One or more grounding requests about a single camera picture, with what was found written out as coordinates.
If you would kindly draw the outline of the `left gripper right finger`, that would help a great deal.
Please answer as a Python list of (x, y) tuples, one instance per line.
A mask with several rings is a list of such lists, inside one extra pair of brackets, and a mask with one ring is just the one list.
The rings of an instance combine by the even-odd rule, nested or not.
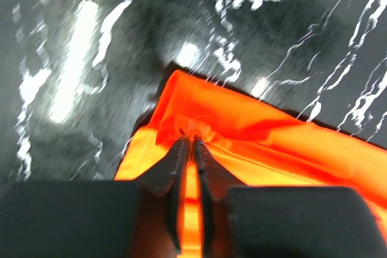
[(385, 257), (366, 202), (348, 187), (249, 186), (193, 143), (204, 257)]

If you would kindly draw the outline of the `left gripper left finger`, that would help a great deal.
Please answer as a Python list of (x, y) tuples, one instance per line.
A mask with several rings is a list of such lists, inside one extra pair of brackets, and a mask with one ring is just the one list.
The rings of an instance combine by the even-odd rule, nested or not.
[(176, 257), (180, 181), (189, 143), (131, 181), (1, 186), (2, 257)]

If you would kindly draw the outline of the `orange t shirt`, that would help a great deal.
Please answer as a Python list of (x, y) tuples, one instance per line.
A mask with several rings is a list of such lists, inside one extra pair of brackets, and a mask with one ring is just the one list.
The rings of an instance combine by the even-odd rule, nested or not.
[(356, 189), (386, 231), (386, 150), (177, 70), (115, 174), (140, 176), (173, 143), (200, 138), (248, 185), (344, 185)]

